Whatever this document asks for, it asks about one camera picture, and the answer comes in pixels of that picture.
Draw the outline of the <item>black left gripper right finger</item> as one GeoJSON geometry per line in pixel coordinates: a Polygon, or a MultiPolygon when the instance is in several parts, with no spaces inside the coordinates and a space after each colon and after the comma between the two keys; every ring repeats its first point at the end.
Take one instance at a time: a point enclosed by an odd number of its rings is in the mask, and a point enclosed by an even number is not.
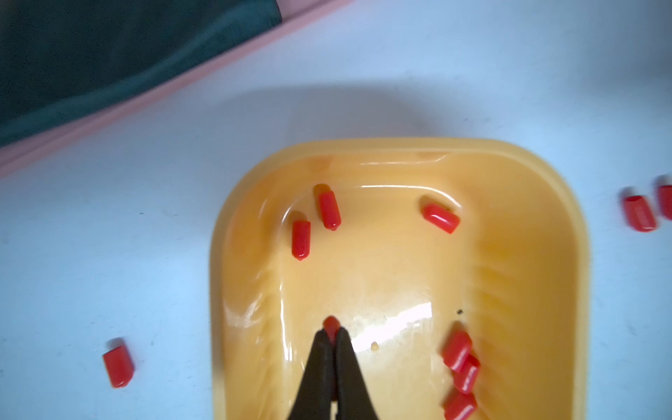
{"type": "Polygon", "coordinates": [[[336,418],[339,420],[378,420],[349,332],[341,327],[334,346],[336,418]]]}

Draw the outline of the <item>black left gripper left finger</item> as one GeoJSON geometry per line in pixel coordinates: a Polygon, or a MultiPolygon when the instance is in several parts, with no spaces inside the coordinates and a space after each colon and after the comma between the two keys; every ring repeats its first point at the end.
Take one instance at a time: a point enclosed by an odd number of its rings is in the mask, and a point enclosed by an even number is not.
{"type": "Polygon", "coordinates": [[[316,332],[289,420],[329,420],[334,396],[334,344],[316,332]]]}

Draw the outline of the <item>red sleeve eleven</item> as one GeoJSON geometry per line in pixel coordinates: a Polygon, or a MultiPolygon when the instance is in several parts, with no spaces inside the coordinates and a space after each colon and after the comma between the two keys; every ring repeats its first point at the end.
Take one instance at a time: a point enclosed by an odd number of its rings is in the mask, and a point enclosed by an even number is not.
{"type": "Polygon", "coordinates": [[[444,402],[445,420],[467,420],[478,409],[474,394],[451,392],[444,402]]]}

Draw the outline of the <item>red sleeve ten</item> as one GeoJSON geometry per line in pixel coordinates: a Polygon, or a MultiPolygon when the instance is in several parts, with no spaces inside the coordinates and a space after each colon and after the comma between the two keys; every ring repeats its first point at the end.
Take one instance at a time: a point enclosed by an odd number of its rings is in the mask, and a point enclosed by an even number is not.
{"type": "Polygon", "coordinates": [[[456,390],[464,395],[471,394],[480,372],[480,360],[469,353],[462,366],[453,373],[453,384],[456,390]]]}

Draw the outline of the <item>red sleeve one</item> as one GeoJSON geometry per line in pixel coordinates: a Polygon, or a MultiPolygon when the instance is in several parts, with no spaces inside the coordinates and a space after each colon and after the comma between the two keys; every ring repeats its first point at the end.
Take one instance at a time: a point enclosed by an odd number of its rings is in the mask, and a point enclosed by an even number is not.
{"type": "Polygon", "coordinates": [[[633,230],[647,233],[658,228],[656,217],[645,196],[626,196],[622,200],[622,208],[626,222],[633,230]]]}

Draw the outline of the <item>red sleeve twelve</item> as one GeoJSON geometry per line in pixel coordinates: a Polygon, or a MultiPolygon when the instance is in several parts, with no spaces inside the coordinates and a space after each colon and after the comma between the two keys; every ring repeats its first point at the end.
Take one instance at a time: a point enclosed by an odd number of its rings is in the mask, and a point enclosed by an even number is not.
{"type": "Polygon", "coordinates": [[[660,213],[668,220],[672,220],[672,185],[659,185],[656,197],[660,213]]]}

